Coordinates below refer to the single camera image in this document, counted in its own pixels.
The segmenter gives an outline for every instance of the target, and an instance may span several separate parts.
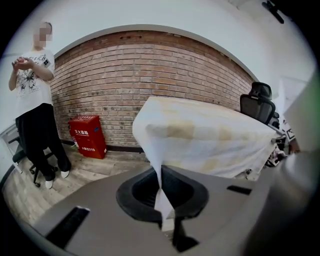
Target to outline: shoe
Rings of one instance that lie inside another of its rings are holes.
[[[61,177],[64,178],[64,179],[65,179],[66,177],[68,177],[68,175],[69,175],[69,171],[62,171],[62,172],[61,172]]]
[[[52,179],[52,180],[50,180],[50,181],[45,181],[45,187],[49,190],[49,189],[51,189],[52,188],[52,185],[53,185],[53,183],[54,183],[54,180]]]

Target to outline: checkered tablecloth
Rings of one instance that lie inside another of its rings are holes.
[[[150,97],[132,133],[157,171],[161,165],[232,178],[259,172],[276,132],[235,110],[189,99]]]

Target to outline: black baseboard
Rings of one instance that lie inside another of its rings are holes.
[[[61,142],[66,145],[73,146],[75,143],[71,140],[62,139]],[[120,151],[120,152],[135,152],[135,153],[144,153],[142,147],[138,146],[115,146],[115,145],[106,145],[107,150],[109,151]]]
[[[9,167],[9,169],[6,171],[6,173],[5,173],[5,175],[3,176],[3,178],[1,179],[1,181],[0,181],[0,192],[2,192],[2,189],[3,189],[3,187],[4,187],[5,183],[6,183],[9,175],[12,173],[12,171],[13,171],[14,169],[15,169],[15,166],[14,166],[14,165],[11,165],[11,166]]]

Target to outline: wood plank floor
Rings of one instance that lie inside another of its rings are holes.
[[[64,147],[72,169],[66,179],[58,171],[51,189],[46,189],[41,173],[37,177],[41,186],[37,188],[33,184],[34,176],[29,171],[32,163],[27,158],[19,163],[23,173],[13,170],[4,184],[2,193],[12,214],[31,226],[46,210],[85,184],[150,165],[144,153],[108,151],[104,159],[94,159],[82,156],[75,147]],[[57,166],[55,156],[48,162]]]

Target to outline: black pants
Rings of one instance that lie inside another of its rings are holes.
[[[41,104],[16,118],[15,124],[21,147],[28,159],[42,172],[46,181],[55,178],[55,173],[45,158],[44,150],[47,147],[56,156],[62,172],[71,169],[71,163],[58,136],[52,105]]]

